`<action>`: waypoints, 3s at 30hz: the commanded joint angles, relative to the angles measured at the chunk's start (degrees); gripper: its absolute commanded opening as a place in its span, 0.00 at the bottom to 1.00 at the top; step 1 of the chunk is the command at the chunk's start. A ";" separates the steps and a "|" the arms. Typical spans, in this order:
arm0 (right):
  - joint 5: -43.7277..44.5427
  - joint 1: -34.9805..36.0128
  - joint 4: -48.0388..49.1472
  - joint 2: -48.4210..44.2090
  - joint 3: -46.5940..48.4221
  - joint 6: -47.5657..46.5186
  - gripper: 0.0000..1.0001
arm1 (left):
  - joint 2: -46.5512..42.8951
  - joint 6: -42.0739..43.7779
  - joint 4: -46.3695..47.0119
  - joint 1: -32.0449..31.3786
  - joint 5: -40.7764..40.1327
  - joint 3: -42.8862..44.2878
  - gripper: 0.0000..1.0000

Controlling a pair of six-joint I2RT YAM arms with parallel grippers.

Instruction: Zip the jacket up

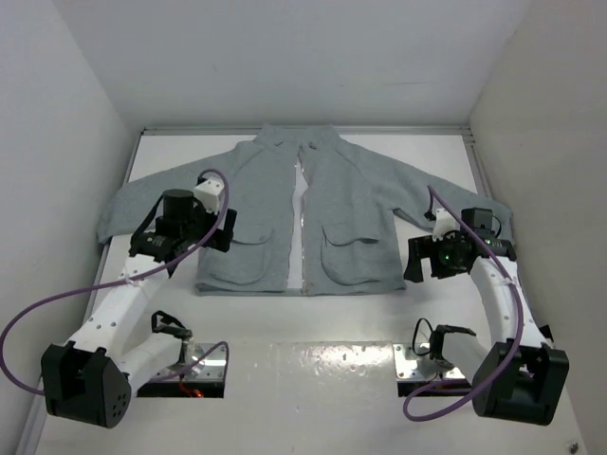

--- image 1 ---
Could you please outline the grey zip-up jacket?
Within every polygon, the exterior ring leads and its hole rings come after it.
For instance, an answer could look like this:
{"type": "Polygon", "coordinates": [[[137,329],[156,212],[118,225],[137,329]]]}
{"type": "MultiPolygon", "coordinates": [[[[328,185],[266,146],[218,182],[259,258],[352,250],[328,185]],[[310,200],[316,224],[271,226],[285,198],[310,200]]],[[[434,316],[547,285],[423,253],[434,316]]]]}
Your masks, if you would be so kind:
{"type": "Polygon", "coordinates": [[[431,191],[454,210],[490,209],[511,240],[511,210],[414,166],[341,138],[330,126],[265,126],[251,140],[122,186],[103,210],[100,243],[132,233],[163,191],[189,190],[204,171],[226,176],[237,213],[227,252],[204,249],[195,279],[201,294],[284,293],[302,176],[303,293],[382,294],[404,287],[395,220],[432,230],[431,191]]]}

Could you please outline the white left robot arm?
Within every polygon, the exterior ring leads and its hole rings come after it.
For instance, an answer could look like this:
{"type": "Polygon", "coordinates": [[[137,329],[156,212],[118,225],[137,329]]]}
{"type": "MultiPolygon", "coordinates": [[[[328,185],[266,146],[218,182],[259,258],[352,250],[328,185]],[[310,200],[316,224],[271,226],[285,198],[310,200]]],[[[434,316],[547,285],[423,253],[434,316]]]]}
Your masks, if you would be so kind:
{"type": "Polygon", "coordinates": [[[151,333],[137,347],[124,346],[155,293],[187,253],[199,247],[230,248],[235,209],[217,196],[166,190],[130,239],[118,286],[82,327],[41,359],[48,414],[103,428],[115,427],[131,400],[149,382],[182,378],[197,365],[190,329],[157,311],[151,333]]]}

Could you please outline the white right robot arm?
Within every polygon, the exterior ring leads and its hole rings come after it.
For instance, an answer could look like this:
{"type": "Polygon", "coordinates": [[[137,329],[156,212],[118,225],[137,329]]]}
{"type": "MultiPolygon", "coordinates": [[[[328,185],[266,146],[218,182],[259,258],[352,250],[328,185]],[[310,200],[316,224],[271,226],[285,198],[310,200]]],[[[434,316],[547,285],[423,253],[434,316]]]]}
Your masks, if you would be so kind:
{"type": "Polygon", "coordinates": [[[538,426],[549,425],[569,372],[567,354],[552,347],[532,317],[518,281],[512,243],[493,228],[490,209],[471,208],[453,216],[430,209],[432,234],[408,242],[404,272],[408,282],[422,282],[423,260],[432,277],[442,280],[467,274],[481,297],[490,347],[470,328],[430,326],[425,343],[412,341],[411,353],[433,380],[458,370],[470,384],[475,413],[538,426]]]}

